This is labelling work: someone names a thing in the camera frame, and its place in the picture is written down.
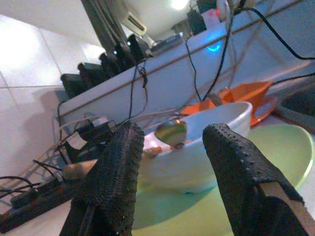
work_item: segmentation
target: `table surface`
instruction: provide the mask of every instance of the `table surface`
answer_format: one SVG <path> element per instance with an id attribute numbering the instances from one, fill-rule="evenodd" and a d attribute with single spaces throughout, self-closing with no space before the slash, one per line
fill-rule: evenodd
<path id="1" fill-rule="evenodd" d="M 267 119 L 259 123 L 255 128 L 266 125 L 286 124 L 285 121 L 275 116 L 269 116 Z M 313 218 L 315 218 L 315 167 L 312 166 L 309 175 L 299 189 L 299 193 L 303 196 L 306 207 Z M 70 201 L 50 210 L 49 212 L 25 223 L 24 225 L 6 233 L 6 236 L 57 236 L 65 222 L 70 210 Z"/>

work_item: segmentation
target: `white bowl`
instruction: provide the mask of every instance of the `white bowl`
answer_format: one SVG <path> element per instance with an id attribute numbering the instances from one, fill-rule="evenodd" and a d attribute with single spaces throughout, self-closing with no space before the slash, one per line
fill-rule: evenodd
<path id="1" fill-rule="evenodd" d="M 187 140 L 183 148 L 163 152 L 153 159 L 142 158 L 139 174 L 155 186 L 181 192 L 200 192 L 217 185 L 216 176 L 202 142 L 202 131 L 209 124 L 226 123 L 231 130 L 246 137 L 250 132 L 252 105 L 235 102 L 188 116 Z M 167 146 L 154 133 L 145 136 L 144 149 Z"/>

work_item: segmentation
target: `ceiling light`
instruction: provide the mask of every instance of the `ceiling light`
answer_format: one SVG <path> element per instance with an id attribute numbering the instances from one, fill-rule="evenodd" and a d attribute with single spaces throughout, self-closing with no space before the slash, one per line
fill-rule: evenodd
<path id="1" fill-rule="evenodd" d="M 176 10 L 182 10 L 185 8 L 189 0 L 172 0 L 172 7 Z"/>

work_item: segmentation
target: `green plate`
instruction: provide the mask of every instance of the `green plate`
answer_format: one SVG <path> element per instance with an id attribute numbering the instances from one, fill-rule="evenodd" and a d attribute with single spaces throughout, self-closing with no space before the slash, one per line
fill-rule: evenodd
<path id="1" fill-rule="evenodd" d="M 314 158 L 313 139 L 295 125 L 254 129 L 250 139 L 299 188 Z M 198 194 L 181 194 L 138 185 L 133 236 L 232 236 L 223 202 L 216 187 Z"/>

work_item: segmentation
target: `power strip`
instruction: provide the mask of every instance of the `power strip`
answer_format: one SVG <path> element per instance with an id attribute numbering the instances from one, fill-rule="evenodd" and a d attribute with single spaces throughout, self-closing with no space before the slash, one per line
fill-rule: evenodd
<path id="1" fill-rule="evenodd" d="M 72 199 L 80 185 L 74 183 L 61 183 L 49 193 L 39 195 L 36 200 L 18 209 L 10 209 L 0 215 L 0 233 L 5 234 L 10 230 L 30 221 L 37 216 Z"/>

